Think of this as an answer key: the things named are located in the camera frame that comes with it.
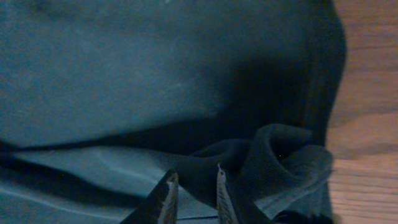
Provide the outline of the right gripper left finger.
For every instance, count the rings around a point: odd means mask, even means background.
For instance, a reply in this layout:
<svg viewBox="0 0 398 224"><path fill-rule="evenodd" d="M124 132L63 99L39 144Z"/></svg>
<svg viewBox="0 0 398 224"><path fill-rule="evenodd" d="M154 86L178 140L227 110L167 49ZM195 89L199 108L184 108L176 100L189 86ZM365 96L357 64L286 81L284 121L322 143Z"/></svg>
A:
<svg viewBox="0 0 398 224"><path fill-rule="evenodd" d="M178 174L169 170L142 204L120 224L176 224Z"/></svg>

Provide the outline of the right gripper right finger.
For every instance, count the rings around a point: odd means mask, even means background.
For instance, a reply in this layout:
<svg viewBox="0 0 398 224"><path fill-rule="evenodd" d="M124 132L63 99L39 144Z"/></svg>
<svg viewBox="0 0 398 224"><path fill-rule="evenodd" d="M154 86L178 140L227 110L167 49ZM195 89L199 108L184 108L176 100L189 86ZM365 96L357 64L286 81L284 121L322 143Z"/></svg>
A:
<svg viewBox="0 0 398 224"><path fill-rule="evenodd" d="M219 164L216 193L219 224L272 224Z"/></svg>

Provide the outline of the black polo shirt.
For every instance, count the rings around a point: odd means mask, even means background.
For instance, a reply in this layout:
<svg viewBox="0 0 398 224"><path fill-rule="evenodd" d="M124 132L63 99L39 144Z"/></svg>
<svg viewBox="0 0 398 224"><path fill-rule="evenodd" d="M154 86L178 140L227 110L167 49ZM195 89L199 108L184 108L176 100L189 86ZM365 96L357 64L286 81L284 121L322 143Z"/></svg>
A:
<svg viewBox="0 0 398 224"><path fill-rule="evenodd" d="M219 223L218 164L272 223L331 223L331 0L1 1L1 222L121 223L169 170Z"/></svg>

